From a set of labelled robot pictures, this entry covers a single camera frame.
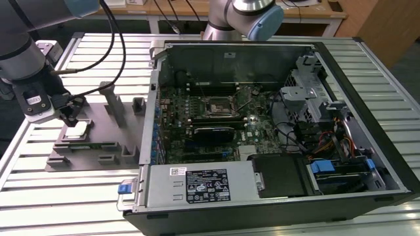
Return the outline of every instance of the red cable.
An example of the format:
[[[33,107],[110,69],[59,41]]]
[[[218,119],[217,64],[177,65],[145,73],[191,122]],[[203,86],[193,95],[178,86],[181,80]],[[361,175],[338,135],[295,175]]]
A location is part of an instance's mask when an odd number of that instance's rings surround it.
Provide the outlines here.
[[[318,142],[317,146],[321,145],[323,134],[329,134],[329,133],[333,133],[333,132],[331,131],[326,131],[326,132],[321,133],[321,135],[319,135],[319,142]]]

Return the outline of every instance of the motherboard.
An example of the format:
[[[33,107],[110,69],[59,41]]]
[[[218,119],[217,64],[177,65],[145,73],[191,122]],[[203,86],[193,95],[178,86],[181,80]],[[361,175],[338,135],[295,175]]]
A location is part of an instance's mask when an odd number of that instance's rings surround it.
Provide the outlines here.
[[[269,114],[273,97],[258,84],[161,87],[166,164],[239,161],[281,152]]]

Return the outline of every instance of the white sticker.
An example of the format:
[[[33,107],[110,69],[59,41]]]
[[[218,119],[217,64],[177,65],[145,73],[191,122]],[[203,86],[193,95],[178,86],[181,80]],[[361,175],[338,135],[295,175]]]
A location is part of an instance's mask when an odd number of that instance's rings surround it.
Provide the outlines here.
[[[37,104],[39,102],[41,102],[41,97],[39,96],[34,96],[34,97],[30,97],[30,98],[26,99],[26,103],[29,105]]]
[[[234,58],[235,53],[223,53],[223,58]]]
[[[170,168],[170,176],[183,176],[186,172],[186,167]]]
[[[130,14],[145,14],[145,11],[126,11]]]

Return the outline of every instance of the blue latch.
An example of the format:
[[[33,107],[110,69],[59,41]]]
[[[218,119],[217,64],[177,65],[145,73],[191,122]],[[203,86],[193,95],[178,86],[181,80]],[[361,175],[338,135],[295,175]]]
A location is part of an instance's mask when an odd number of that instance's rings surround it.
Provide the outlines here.
[[[375,165],[374,165],[374,162],[371,161],[371,159],[366,159],[366,165],[367,165],[370,171],[374,170]]]
[[[129,184],[119,184],[118,186],[118,194],[130,194],[130,183]]]
[[[334,166],[329,160],[314,161],[310,164],[310,169],[311,169],[311,173],[335,171]]]

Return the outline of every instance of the floor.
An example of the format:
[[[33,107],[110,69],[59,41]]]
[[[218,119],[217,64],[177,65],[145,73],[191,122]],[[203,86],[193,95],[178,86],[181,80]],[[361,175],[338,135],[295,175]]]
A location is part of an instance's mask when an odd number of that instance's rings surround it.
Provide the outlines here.
[[[123,33],[150,33],[146,21],[118,21]],[[159,23],[161,33],[173,33],[165,22]],[[203,22],[178,23],[177,27],[182,33],[198,33],[205,29]],[[109,32],[109,26],[101,20],[73,20],[66,22],[62,27],[51,26],[38,31],[41,39],[58,41],[65,48],[74,32]],[[399,83],[420,102],[420,43],[414,43],[405,55],[393,66],[390,72]],[[22,122],[15,100],[3,101],[0,99],[0,157],[6,149],[7,143],[14,136],[15,130]]]

